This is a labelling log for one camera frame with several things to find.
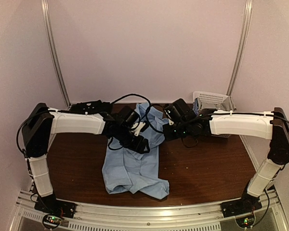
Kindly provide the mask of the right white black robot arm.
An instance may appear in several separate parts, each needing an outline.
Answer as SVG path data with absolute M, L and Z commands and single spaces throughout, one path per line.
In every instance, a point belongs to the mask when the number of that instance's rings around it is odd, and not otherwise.
M 205 109 L 198 116 L 179 118 L 163 125 L 167 141 L 198 135 L 242 135 L 270 141 L 267 157 L 246 185 L 237 208 L 248 212 L 278 172 L 289 163 L 289 121 L 282 108 L 271 112 L 247 113 Z

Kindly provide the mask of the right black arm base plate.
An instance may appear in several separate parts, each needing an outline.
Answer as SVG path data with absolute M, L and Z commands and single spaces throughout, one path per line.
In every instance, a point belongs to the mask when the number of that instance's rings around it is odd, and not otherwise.
M 261 208 L 262 204 L 258 198 L 240 198 L 221 203 L 224 218 L 252 213 L 253 211 Z

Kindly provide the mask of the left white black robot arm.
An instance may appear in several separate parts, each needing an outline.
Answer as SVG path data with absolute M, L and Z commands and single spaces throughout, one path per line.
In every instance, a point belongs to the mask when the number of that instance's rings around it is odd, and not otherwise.
M 23 155 L 28 163 L 41 206 L 54 214 L 60 204 L 50 181 L 47 153 L 52 138 L 58 133 L 89 133 L 114 138 L 126 149 L 146 154 L 150 151 L 149 141 L 140 135 L 141 117 L 129 106 L 112 113 L 112 104 L 95 101 L 78 103 L 69 110 L 49 108 L 38 103 L 27 120 L 20 126 Z

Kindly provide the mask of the light blue long sleeve shirt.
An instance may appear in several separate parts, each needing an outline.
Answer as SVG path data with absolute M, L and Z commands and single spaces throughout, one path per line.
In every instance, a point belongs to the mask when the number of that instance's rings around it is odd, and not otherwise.
M 161 200 L 170 192 L 169 182 L 158 177 L 159 145 L 165 138 L 151 127 L 140 134 L 149 141 L 147 154 L 122 148 L 117 139 L 108 140 L 102 168 L 105 189 L 109 194 L 142 192 Z

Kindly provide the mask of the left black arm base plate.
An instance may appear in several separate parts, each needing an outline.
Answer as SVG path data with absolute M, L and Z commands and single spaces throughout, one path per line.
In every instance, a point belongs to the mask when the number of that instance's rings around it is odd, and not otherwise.
M 38 197 L 34 208 L 38 211 L 56 215 L 57 217 L 73 218 L 76 204 L 56 199 L 55 195 Z

